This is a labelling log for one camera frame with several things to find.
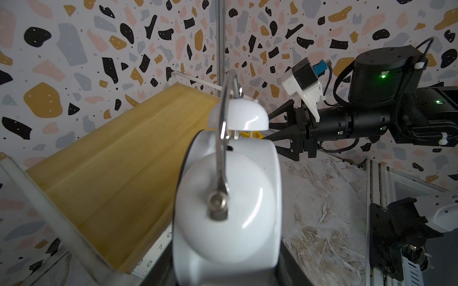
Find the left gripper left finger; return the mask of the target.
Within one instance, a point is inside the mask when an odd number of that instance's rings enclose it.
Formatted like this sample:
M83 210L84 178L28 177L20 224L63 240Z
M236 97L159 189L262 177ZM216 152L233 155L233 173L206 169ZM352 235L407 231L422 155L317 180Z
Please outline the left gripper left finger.
M172 246L164 250L141 286L175 286Z

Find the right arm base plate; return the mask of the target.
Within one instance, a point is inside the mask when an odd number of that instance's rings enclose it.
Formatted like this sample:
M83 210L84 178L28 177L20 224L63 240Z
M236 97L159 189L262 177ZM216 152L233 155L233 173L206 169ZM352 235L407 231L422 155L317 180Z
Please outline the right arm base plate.
M402 282L404 280L403 263L401 258L400 234L396 228L394 214L382 206L371 203L369 259L372 268Z

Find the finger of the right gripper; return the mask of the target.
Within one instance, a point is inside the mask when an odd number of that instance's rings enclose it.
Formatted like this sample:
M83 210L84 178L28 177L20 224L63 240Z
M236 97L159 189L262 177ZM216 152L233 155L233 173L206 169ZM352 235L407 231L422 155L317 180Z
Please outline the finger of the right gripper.
M301 153L301 134L298 128L286 128L267 135L264 139L273 143L279 143L279 145L276 145L278 155L291 160L299 160Z
M283 118L282 122L269 123L269 128L283 130L295 124L294 101L288 100L268 115L269 120Z

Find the white twin-bell alarm clock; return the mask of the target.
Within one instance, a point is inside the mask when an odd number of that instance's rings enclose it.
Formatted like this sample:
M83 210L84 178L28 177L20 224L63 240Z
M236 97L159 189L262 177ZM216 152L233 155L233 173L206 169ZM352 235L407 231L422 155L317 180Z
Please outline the white twin-bell alarm clock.
M275 145L238 136L266 131L265 109L224 78L208 128L193 138L174 206L172 261L180 286L273 286L281 245Z

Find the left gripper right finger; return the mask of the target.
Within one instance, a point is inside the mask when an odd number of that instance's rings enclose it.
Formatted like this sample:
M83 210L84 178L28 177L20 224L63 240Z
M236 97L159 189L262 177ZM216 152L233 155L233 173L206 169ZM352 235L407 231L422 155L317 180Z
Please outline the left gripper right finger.
M277 264L277 283L279 286L313 286L283 241Z

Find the wooden two-tier shelf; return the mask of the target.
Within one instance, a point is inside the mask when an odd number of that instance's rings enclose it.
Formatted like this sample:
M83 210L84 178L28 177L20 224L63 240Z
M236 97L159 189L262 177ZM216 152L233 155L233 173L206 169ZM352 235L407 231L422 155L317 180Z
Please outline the wooden two-tier shelf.
M172 220L185 153L216 96L169 88L23 170L1 170L98 286L133 285L133 270Z

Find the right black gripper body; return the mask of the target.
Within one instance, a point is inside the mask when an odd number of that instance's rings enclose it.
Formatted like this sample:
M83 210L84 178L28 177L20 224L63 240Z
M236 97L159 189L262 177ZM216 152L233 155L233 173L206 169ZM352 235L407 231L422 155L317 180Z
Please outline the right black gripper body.
M315 158L317 151L341 153L356 147L355 114L349 108L332 107L319 110L320 121L317 122L311 112L305 108L295 109L295 130L291 140L292 159L299 160L299 155L306 152L309 158ZM325 141L338 141L354 138L354 142L343 148L329 150L322 147Z

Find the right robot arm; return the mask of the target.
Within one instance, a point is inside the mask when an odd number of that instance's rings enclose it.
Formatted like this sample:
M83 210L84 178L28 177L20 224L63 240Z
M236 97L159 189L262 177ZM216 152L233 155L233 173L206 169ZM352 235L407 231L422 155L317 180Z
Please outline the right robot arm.
M325 141L368 138L377 142L389 132L398 144L455 147L458 143L458 90L455 87L418 86L428 65L426 52L413 46L366 51L337 77L335 85L351 78L348 99L335 95L336 104L317 108L325 99L319 77L330 72L327 61L311 65L301 60L281 82L289 95L299 95L301 106L289 100L270 115L286 116L270 123L271 141L287 139L290 147L277 152L292 160L301 153L314 158Z

